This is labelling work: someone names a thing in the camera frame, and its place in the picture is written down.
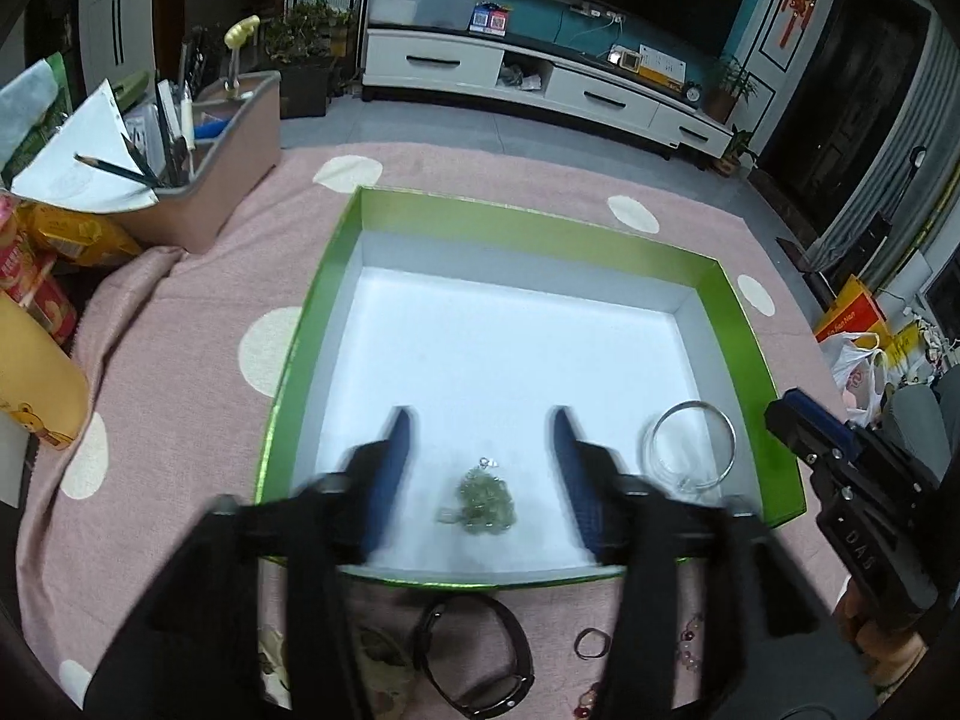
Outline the black wrist watch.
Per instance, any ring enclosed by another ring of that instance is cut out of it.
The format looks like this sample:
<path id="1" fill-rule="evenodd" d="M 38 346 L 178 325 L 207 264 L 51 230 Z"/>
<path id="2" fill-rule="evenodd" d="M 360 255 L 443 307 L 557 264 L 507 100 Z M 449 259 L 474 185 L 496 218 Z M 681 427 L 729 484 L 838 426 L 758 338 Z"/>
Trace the black wrist watch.
<path id="1" fill-rule="evenodd" d="M 498 718 L 517 709 L 535 683 L 523 624 L 500 600 L 443 593 L 421 610 L 410 658 L 439 697 L 464 718 Z"/>

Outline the silver bangle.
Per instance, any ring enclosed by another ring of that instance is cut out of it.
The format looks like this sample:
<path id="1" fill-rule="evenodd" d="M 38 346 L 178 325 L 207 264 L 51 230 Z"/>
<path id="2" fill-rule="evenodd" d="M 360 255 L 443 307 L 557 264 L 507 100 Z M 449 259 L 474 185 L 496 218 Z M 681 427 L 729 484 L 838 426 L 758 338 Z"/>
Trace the silver bangle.
<path id="1" fill-rule="evenodd" d="M 737 463 L 732 419 L 713 403 L 686 400 L 654 418 L 640 438 L 644 476 L 674 496 L 703 497 L 722 486 Z"/>

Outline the pink polka dot blanket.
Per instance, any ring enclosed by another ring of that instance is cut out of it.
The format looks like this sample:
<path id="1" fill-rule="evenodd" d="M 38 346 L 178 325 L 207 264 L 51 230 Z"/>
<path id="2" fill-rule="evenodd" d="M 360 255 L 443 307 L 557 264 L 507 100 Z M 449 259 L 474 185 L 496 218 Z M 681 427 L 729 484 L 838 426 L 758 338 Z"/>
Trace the pink polka dot blanket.
<path id="1" fill-rule="evenodd" d="M 291 333 L 355 188 L 520 206 L 718 259 L 779 388 L 841 405 L 809 322 L 737 216 L 597 172 L 444 146 L 286 151 L 202 255 L 151 249 L 88 302 L 88 429 L 43 450 L 16 546 L 23 634 L 73 702 L 210 497 L 250 496 Z"/>

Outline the yellow bear paper bag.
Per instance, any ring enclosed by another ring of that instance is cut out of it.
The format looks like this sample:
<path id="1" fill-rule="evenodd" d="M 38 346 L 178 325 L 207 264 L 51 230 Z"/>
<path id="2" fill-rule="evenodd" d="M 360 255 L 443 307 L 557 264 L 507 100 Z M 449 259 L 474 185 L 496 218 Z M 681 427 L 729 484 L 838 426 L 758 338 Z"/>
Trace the yellow bear paper bag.
<path id="1" fill-rule="evenodd" d="M 0 309 L 2 411 L 54 449 L 65 449 L 88 417 L 89 387 L 49 333 L 7 293 Z"/>

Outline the green cardboard box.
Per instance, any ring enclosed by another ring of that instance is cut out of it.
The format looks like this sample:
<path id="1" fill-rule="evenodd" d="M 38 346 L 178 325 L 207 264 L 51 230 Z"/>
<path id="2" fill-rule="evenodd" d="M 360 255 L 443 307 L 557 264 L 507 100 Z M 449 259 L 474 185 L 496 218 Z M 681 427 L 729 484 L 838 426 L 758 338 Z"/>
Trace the green cardboard box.
<path id="1" fill-rule="evenodd" d="M 320 257 L 267 422 L 256 499 L 283 499 L 386 434 L 412 445 L 381 582 L 482 587 L 592 580 L 551 453 L 551 413 L 643 475 L 640 438 L 686 400 L 721 408 L 737 463 L 695 504 L 805 512 L 797 463 L 766 431 L 776 395 L 715 259 L 542 211 L 359 188 Z"/>

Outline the small potted plant right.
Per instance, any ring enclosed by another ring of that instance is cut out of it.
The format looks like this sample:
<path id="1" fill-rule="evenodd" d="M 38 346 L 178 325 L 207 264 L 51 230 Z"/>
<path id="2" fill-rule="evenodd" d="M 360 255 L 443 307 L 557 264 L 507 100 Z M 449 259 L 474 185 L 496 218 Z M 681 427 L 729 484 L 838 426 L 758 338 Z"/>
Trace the small potted plant right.
<path id="1" fill-rule="evenodd" d="M 723 55 L 706 78 L 703 109 L 709 119 L 726 124 L 740 101 L 748 103 L 758 91 L 754 75 L 734 55 Z"/>

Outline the pink desk organizer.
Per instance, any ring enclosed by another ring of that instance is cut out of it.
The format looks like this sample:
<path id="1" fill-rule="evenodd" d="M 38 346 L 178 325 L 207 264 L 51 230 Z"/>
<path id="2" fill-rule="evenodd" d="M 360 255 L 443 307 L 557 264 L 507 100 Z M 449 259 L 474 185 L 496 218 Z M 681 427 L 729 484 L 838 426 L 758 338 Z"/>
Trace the pink desk organizer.
<path id="1" fill-rule="evenodd" d="M 194 180 L 163 188 L 145 210 L 114 213 L 128 234 L 145 244 L 175 245 L 203 254 L 242 200 L 280 160 L 280 82 L 276 70 L 244 73 L 239 96 L 226 98 L 223 83 L 207 86 L 194 117 L 226 115 L 217 138 L 199 138 Z"/>

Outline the white paper sheet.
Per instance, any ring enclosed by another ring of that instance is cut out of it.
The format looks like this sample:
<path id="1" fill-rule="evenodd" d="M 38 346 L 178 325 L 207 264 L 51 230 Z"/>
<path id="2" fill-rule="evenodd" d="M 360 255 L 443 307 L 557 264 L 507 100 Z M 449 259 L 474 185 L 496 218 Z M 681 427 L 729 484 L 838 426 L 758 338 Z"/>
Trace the white paper sheet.
<path id="1" fill-rule="evenodd" d="M 142 177 L 127 151 L 125 135 L 116 96 L 104 80 L 14 177 L 11 192 L 21 199 L 82 213 L 145 210 L 158 201 L 153 188 L 91 165 L 96 160 Z"/>

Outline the white TV cabinet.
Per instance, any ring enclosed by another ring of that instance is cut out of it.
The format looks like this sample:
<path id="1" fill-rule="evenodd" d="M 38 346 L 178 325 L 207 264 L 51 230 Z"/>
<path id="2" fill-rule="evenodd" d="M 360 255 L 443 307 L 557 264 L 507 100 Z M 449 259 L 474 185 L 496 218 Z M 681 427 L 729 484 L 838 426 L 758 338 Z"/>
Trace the white TV cabinet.
<path id="1" fill-rule="evenodd" d="M 482 37 L 370 29 L 361 84 L 527 106 L 709 158 L 734 140 L 730 128 L 616 71 Z"/>

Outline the potted plant in black pot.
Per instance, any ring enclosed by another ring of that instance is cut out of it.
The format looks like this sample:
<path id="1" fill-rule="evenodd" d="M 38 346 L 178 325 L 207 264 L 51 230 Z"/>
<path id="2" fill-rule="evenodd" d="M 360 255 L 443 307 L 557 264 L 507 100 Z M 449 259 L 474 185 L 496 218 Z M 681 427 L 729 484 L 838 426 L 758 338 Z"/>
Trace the potted plant in black pot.
<path id="1" fill-rule="evenodd" d="M 280 117 L 324 117 L 342 88 L 355 32 L 355 12 L 327 0 L 302 0 L 268 21 L 262 47 L 268 68 L 280 74 Z"/>

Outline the clear storage bin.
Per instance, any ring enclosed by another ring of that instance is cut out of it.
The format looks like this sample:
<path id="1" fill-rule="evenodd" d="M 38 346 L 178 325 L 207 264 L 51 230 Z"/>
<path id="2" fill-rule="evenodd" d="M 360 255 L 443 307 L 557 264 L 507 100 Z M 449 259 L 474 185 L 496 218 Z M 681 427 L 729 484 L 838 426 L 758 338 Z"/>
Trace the clear storage bin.
<path id="1" fill-rule="evenodd" d="M 377 26 L 466 31 L 480 0 L 368 0 L 368 21 Z"/>

